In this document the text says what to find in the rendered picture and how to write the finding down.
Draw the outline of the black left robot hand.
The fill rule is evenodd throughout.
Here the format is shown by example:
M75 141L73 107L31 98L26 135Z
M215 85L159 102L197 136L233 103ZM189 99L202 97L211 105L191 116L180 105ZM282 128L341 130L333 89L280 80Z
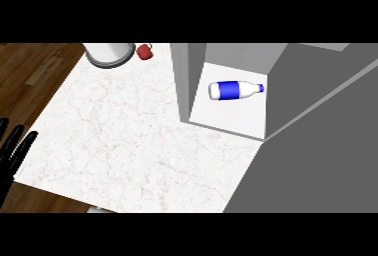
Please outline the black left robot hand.
M23 126L17 125L5 138L2 146L0 147L0 207L2 206L11 187L14 174L38 136L38 132L31 131L23 140L20 140L22 133Z

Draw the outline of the white blue water bottle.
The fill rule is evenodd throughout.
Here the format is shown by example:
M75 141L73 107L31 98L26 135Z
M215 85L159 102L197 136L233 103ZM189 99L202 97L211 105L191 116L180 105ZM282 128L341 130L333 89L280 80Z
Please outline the white blue water bottle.
M211 100L237 100L264 92L262 84L252 84L246 81L221 81L208 85Z

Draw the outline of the grey cabinet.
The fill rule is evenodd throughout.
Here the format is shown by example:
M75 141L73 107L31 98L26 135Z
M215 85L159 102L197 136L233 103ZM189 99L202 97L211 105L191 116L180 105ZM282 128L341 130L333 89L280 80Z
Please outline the grey cabinet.
M262 141L273 95L299 98L302 74L345 56L345 43L172 43L180 121Z

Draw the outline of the white grey round pot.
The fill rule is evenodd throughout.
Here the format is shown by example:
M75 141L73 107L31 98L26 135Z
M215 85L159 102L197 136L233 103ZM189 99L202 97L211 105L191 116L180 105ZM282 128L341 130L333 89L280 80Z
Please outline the white grey round pot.
M119 67L132 57L134 43L84 43L85 57L90 63L101 68Z

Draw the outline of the red pepper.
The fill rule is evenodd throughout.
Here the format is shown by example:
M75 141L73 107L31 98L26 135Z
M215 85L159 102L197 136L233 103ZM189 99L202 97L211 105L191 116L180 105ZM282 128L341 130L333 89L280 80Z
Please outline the red pepper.
M152 45L150 44L141 44L135 50L137 56L141 60L147 60L153 57L152 53Z

